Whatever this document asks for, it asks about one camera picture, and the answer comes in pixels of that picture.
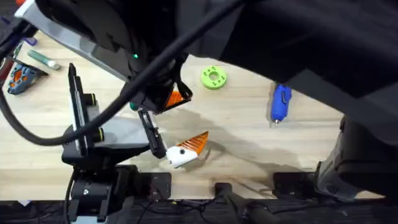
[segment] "teal marker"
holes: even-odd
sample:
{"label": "teal marker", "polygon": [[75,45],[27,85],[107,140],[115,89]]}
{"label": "teal marker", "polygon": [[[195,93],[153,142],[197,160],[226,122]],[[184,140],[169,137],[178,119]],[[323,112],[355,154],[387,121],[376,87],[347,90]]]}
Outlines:
{"label": "teal marker", "polygon": [[33,59],[35,59],[36,61],[41,62],[54,70],[58,70],[61,67],[56,61],[36,52],[34,50],[28,51],[27,54],[29,56],[31,56]]}

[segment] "black cable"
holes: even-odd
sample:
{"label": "black cable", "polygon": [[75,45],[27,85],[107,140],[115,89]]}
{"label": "black cable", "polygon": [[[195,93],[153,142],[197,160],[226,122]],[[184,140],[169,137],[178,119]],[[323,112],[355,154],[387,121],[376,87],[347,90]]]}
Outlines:
{"label": "black cable", "polygon": [[76,170],[74,169],[72,174],[70,175],[67,192],[65,194],[65,201],[63,202],[63,219],[65,220],[65,224],[70,224],[68,209],[69,209],[69,196],[70,191],[72,190],[73,180],[75,180]]}
{"label": "black cable", "polygon": [[149,206],[152,205],[152,203],[154,203],[153,200],[151,200],[148,205],[144,208],[144,211],[142,212],[141,216],[139,217],[137,224],[139,224],[142,220],[142,218],[144,217],[144,214],[146,213],[146,211],[148,210]]}
{"label": "black cable", "polygon": [[209,221],[207,218],[203,216],[203,212],[199,212],[200,218],[207,224],[215,224],[214,222]]}
{"label": "black cable", "polygon": [[[185,204],[185,203],[180,203],[178,201],[175,201],[177,203],[177,205],[181,205],[183,207],[189,207],[188,209],[181,211],[181,212],[161,212],[161,211],[157,211],[157,210],[153,210],[151,208],[147,208],[148,212],[152,212],[153,214],[157,214],[157,215],[183,215],[185,213],[197,210],[199,212],[203,212],[206,208],[207,205],[214,203],[216,200],[218,200],[220,197],[222,197],[222,195],[219,195],[207,202],[205,202],[203,205],[199,205],[199,206],[194,206],[194,205],[189,205],[189,204]],[[142,208],[145,208],[145,206],[137,203],[137,205],[141,206]]]}
{"label": "black cable", "polygon": [[4,223],[27,223],[27,222],[33,222],[33,221],[40,221],[43,218],[47,218],[49,216],[51,216],[52,214],[54,214],[56,212],[52,212],[52,213],[48,213],[45,214],[41,217],[35,217],[35,218],[27,218],[27,219],[21,219],[21,220],[4,220]]}
{"label": "black cable", "polygon": [[342,207],[342,206],[369,205],[369,204],[373,204],[376,202],[387,203],[389,201],[382,198],[382,199],[359,199],[359,200],[355,200],[352,202],[316,203],[316,204],[306,205],[306,206],[301,206],[301,207],[286,208],[286,209],[277,210],[277,211],[274,211],[271,213],[276,215],[276,214],[280,214],[280,213],[297,212],[297,211],[307,210],[307,209],[311,209],[311,208],[338,208],[338,207]]}
{"label": "black cable", "polygon": [[127,84],[126,91],[117,97],[100,115],[80,129],[55,138],[41,138],[27,130],[12,113],[4,93],[0,91],[0,109],[9,124],[28,141],[41,146],[56,146],[66,144],[82,136],[92,133],[102,124],[111,119],[141,88],[145,87],[151,78],[174,57],[187,48],[204,32],[213,27],[218,21],[242,5],[245,0],[228,1],[220,8],[209,12],[205,18],[190,31],[171,43],[158,57],[154,59],[135,79]]}
{"label": "black cable", "polygon": [[37,212],[37,222],[39,223],[39,224],[42,224],[42,221],[41,221],[41,216],[42,216],[42,214],[40,213],[40,206],[39,206],[39,203],[36,203],[35,204],[36,206],[36,212]]}

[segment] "wooden table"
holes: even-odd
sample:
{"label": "wooden table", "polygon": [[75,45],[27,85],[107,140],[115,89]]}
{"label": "wooden table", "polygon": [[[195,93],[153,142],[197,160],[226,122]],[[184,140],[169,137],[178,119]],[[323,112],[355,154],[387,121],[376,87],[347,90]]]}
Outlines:
{"label": "wooden table", "polygon": [[[43,137],[63,134],[71,123],[67,68],[74,63],[84,91],[93,92],[105,109],[118,96],[123,82],[77,56],[42,33],[36,51],[58,61],[54,71],[27,56],[24,44],[18,58],[48,72],[21,95],[6,93],[19,120]],[[209,65],[223,67],[227,84],[207,90],[200,81]],[[193,91],[193,100],[157,116],[169,146],[209,130],[208,145],[200,159],[173,169],[166,159],[150,152],[129,159],[142,171],[171,172],[172,198],[209,198],[215,182],[230,182],[243,197],[269,198],[272,174],[277,171],[315,170],[335,145],[342,114],[293,91],[289,116],[270,128],[272,81],[215,60],[190,57],[182,78]],[[136,118],[126,106],[120,116]],[[0,200],[61,200],[72,167],[61,161],[62,147],[43,147],[21,138],[0,116]]]}

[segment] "green ring toy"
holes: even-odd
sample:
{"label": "green ring toy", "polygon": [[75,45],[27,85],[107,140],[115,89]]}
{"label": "green ring toy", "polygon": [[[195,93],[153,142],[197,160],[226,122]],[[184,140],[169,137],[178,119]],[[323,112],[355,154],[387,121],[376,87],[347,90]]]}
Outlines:
{"label": "green ring toy", "polygon": [[201,73],[201,82],[210,90],[218,90],[226,83],[226,73],[223,69],[216,66],[209,66]]}

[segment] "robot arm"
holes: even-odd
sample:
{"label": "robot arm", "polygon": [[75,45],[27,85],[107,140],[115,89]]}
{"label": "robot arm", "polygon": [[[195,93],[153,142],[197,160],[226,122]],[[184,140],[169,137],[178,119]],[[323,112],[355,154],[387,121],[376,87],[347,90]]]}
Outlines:
{"label": "robot arm", "polygon": [[[175,39],[226,2],[30,0],[16,15],[128,85]],[[338,184],[331,183],[344,179],[389,195],[392,191],[383,189],[394,189],[391,175],[397,174],[397,15],[390,1],[248,1],[176,55],[131,102],[161,113],[175,84],[189,100],[192,94],[179,78],[187,54],[246,68],[346,115],[337,150],[318,168],[319,176],[328,177],[317,179],[324,186],[319,191],[336,195]],[[366,169],[371,175],[353,181],[370,164],[377,169]],[[335,175],[327,175],[331,167]]]}

